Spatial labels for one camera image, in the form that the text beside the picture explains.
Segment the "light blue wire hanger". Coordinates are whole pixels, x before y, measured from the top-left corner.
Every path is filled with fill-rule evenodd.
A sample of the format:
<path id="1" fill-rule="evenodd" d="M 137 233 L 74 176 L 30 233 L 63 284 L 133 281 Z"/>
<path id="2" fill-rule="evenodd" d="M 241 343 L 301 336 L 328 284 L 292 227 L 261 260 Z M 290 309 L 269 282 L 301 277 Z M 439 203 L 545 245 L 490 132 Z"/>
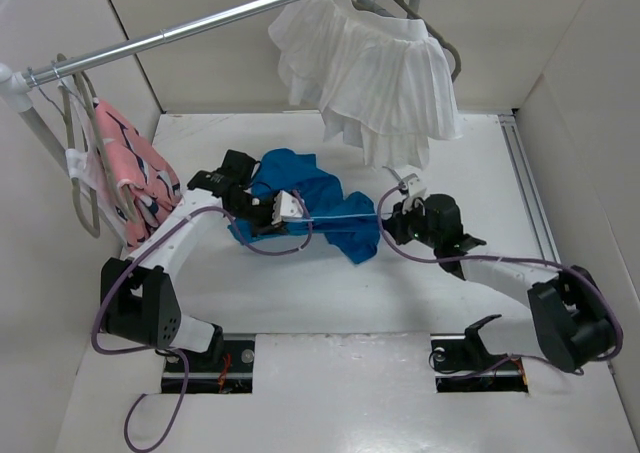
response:
<path id="1" fill-rule="evenodd" d="M 311 216 L 311 217 L 284 217 L 284 222 L 287 223 L 304 223 L 304 222 L 318 222 L 318 221 L 338 221 L 338 220 L 351 220 L 351 219 L 367 219 L 377 218 L 375 213 L 359 213 L 359 214 L 343 214 L 343 215 L 324 215 L 324 216 Z"/>

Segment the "blue t shirt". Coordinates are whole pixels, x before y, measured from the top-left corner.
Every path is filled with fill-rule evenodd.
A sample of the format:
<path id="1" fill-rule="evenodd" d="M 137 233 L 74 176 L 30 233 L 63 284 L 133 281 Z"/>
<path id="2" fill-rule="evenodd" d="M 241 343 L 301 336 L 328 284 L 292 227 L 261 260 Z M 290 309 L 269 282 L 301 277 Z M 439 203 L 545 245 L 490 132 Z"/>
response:
<path id="1" fill-rule="evenodd" d="M 287 148 L 265 153 L 255 160 L 229 150 L 223 165 L 251 172 L 251 193 L 259 198 L 279 190 L 297 191 L 310 216 L 375 213 L 373 201 L 360 191 L 345 194 L 338 177 L 317 166 L 314 154 L 299 154 Z M 378 251 L 380 233 L 376 218 L 313 222 L 313 232 L 325 236 L 352 263 L 359 265 Z"/>

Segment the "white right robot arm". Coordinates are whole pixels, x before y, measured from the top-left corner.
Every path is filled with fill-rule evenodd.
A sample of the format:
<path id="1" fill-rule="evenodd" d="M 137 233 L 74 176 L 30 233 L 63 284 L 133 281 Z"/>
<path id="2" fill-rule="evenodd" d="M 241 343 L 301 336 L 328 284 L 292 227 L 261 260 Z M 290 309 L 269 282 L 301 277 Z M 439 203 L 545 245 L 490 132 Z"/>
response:
<path id="1" fill-rule="evenodd" d="M 386 219 L 383 204 L 377 206 L 381 238 L 396 253 L 437 264 L 527 306 L 539 350 L 557 369 L 574 373 L 621 352 L 621 324 L 587 269 L 489 253 L 484 240 L 464 231 L 460 209 L 449 195 L 406 198 Z"/>

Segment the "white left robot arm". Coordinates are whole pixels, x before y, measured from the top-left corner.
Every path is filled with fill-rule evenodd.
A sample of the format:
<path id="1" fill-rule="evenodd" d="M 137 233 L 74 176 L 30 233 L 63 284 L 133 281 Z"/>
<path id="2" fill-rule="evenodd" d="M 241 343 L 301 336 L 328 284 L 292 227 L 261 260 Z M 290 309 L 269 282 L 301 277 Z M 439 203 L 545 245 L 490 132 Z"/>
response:
<path id="1" fill-rule="evenodd" d="M 111 258 L 101 272 L 101 305 L 91 339 L 107 354 L 97 335 L 108 333 L 133 342 L 134 351 L 181 350 L 201 369 L 222 360 L 220 326 L 182 312 L 173 281 L 202 236 L 221 219 L 232 227 L 240 220 L 257 232 L 273 232 L 285 221 L 306 216 L 297 192 L 279 190 L 265 198 L 250 193 L 259 169 L 252 157 L 226 153 L 213 171 L 198 171 L 178 205 L 149 239 L 125 259 Z"/>

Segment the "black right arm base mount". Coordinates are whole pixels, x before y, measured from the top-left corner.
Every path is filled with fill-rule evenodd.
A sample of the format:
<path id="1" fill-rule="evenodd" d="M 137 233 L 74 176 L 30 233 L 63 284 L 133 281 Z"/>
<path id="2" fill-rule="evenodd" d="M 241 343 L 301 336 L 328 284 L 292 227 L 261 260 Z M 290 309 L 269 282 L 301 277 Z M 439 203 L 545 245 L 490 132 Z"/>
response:
<path id="1" fill-rule="evenodd" d="M 486 348 L 480 330 L 500 318 L 486 316 L 463 333 L 433 334 L 428 362 L 435 373 L 437 393 L 527 393 L 522 362 L 507 353 L 493 354 Z"/>

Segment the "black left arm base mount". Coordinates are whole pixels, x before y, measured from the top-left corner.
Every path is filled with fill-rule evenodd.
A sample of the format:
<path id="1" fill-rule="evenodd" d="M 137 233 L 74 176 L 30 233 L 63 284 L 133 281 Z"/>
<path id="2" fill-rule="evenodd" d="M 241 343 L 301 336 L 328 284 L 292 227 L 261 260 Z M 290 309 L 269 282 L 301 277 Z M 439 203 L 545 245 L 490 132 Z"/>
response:
<path id="1" fill-rule="evenodd" d="M 253 388 L 256 336 L 226 334 L 215 325 L 213 346 L 204 353 L 186 350 L 187 394 L 250 394 Z"/>

